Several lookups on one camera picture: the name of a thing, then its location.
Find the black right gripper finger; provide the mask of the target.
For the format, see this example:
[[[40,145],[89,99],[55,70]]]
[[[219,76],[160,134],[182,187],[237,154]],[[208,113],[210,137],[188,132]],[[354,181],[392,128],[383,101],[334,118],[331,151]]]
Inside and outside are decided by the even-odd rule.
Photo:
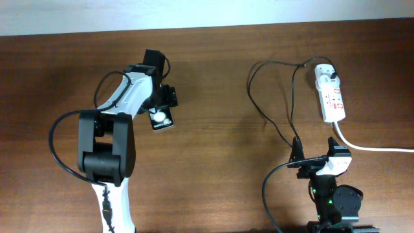
[[[294,137],[292,141],[292,150],[289,158],[290,164],[288,165],[288,168],[299,168],[304,159],[305,156],[302,143],[297,137]]]
[[[337,153],[337,149],[336,149],[337,146],[339,146],[337,141],[333,137],[329,137],[328,138],[328,147],[329,147],[329,149],[328,149],[328,152],[327,152],[327,156],[333,157]]]

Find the white power strip red switches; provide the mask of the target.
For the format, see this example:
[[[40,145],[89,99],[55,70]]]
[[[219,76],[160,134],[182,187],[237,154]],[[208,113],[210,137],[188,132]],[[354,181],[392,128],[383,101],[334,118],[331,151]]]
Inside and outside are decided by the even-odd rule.
[[[345,107],[342,92],[338,84],[320,85],[316,82],[323,121],[327,123],[339,122],[345,118]]]

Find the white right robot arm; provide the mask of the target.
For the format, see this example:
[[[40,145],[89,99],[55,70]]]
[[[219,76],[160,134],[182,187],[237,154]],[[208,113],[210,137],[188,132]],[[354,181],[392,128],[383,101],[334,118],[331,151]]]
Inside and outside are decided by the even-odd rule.
[[[345,173],[352,161],[350,150],[328,138],[328,152],[306,159],[299,139],[293,138],[289,168],[297,168],[298,179],[308,179],[308,191],[318,214],[307,223],[307,232],[352,232],[359,221],[363,192],[355,187],[338,185],[336,178]]]

